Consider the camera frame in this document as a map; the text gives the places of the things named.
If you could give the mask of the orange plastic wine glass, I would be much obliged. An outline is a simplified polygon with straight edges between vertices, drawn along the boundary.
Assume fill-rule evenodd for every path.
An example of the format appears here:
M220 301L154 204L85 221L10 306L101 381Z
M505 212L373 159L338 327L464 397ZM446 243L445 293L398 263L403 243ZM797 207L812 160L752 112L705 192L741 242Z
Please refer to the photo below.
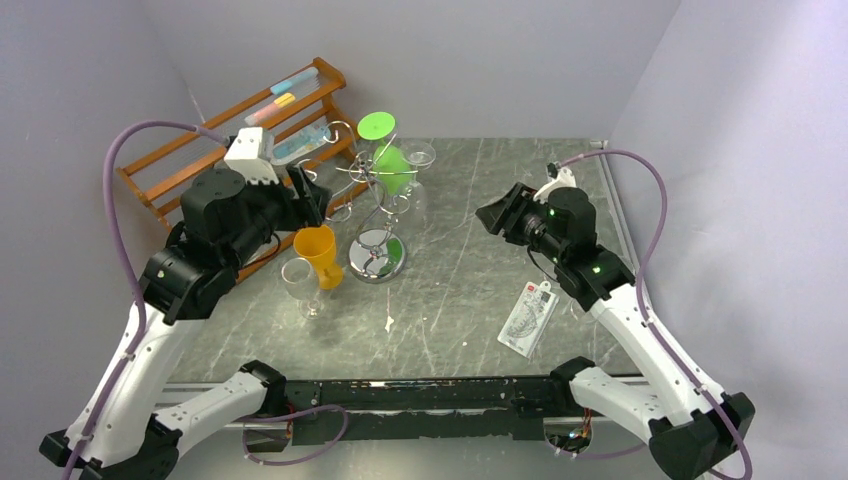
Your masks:
M306 259L315 270L323 290L337 288L343 280L343 270L337 261L334 231L327 225L300 229L293 247L298 256Z

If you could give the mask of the green plastic wine glass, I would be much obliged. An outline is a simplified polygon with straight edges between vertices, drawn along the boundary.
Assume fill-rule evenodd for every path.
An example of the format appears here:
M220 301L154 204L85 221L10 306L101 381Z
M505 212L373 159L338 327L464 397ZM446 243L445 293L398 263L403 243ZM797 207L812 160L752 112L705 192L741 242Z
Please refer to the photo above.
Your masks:
M413 179L412 168L398 143L397 121L385 111L365 115L357 124L357 133L365 141L365 161L388 195L401 193Z

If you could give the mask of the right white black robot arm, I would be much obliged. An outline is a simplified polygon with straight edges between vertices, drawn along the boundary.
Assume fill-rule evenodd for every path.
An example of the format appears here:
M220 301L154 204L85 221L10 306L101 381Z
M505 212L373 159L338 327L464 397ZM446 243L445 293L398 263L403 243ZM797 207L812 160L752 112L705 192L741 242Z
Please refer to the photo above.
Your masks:
M549 399L561 414L581 407L616 422L649 449L670 479L697 479L740 451L755 415L742 392L728 394L704 374L639 299L634 274L597 240L596 209L575 187L544 200L515 184L475 215L485 230L552 262L560 288L624 348L652 393L576 357L554 369Z

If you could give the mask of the clear wine glass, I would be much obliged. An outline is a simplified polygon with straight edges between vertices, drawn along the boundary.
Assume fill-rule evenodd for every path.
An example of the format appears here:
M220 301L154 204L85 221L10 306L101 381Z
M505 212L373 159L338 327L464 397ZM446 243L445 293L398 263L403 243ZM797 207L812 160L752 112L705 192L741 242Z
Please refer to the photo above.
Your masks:
M316 271L304 258L288 260L281 268L281 278L288 294L296 301L300 315L315 320L325 313L322 290Z
M412 234L422 230L426 223L428 195L420 177L421 171L435 162L436 152L431 144L420 139L404 139L400 148L409 164L407 170L414 173L399 190L399 195L408 204L408 209L399 218L399 224L404 232Z

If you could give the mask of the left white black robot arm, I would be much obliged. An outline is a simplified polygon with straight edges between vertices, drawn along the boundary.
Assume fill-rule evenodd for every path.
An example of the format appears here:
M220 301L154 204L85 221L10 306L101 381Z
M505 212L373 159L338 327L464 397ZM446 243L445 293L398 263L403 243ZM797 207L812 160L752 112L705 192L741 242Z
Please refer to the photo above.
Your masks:
M181 195L182 220L138 280L142 305L94 395L68 428L47 434L40 453L85 479L164 479L179 458L227 424L288 411L286 379L253 360L221 386L168 409L156 402L185 349L273 234L318 227L332 193L299 167L289 185L251 183L213 168Z

